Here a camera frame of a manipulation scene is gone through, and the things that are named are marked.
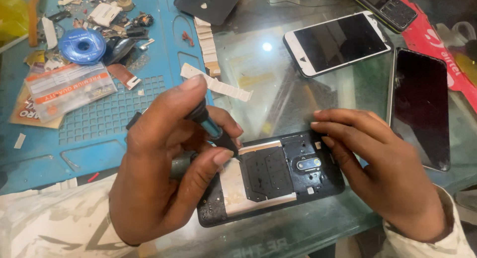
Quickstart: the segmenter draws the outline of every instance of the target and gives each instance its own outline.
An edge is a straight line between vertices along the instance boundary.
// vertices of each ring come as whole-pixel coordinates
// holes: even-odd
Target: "blue spool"
[[[104,37],[93,29],[74,29],[63,35],[58,43],[61,54],[69,61],[81,64],[95,64],[106,51]]]

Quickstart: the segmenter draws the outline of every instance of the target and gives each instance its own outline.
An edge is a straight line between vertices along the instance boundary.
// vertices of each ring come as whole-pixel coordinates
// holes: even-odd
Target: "smartphone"
[[[301,74],[306,78],[389,52],[372,13],[361,13],[287,32],[283,36]]]
[[[225,224],[340,194],[345,185],[331,150],[312,130],[244,143],[197,205],[203,227]]]
[[[416,147],[422,165],[450,169],[447,65],[443,60],[398,47],[391,72],[387,122]]]
[[[369,11],[392,31],[400,34],[417,17],[417,13],[401,0],[355,0]]]

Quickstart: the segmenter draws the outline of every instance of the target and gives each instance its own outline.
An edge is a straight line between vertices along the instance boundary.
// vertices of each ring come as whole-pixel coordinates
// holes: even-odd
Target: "tape roll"
[[[117,2],[118,6],[126,12],[129,12],[134,8],[133,0],[118,0]]]
[[[58,43],[60,53],[69,61],[88,65],[97,63],[106,52],[104,37],[93,29],[74,29]]]

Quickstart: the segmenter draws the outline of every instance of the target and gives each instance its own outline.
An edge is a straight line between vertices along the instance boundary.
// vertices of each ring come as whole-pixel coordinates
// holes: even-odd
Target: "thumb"
[[[168,231],[179,229],[189,221],[210,181],[233,155],[233,151],[225,148],[211,147],[194,159],[182,177],[177,198],[164,217]]]
[[[131,128],[144,148],[156,148],[169,136],[177,122],[190,113],[206,96],[207,82],[196,75],[156,97]]]
[[[356,159],[355,154],[337,139],[322,137],[323,142],[331,149],[333,157],[338,162],[341,171],[348,179],[350,187],[356,194],[360,195],[362,187],[368,186],[369,177],[364,173],[361,164]]]

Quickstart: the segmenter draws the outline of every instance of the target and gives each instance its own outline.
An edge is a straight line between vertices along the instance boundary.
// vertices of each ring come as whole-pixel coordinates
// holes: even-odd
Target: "glass table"
[[[317,109],[366,109],[385,118],[391,53],[306,79],[282,41],[288,31],[362,10],[353,0],[240,0],[223,25],[212,26],[222,82],[253,90],[249,102],[214,98],[244,129],[242,141],[309,129]],[[386,33],[394,46],[405,46],[401,35]],[[452,91],[449,116],[452,168],[427,172],[452,194],[477,182],[477,122],[465,98]],[[177,161],[176,169],[185,163]],[[201,227],[195,213],[185,227],[140,251],[152,257],[296,257],[381,222],[347,186],[337,196],[213,228]]]

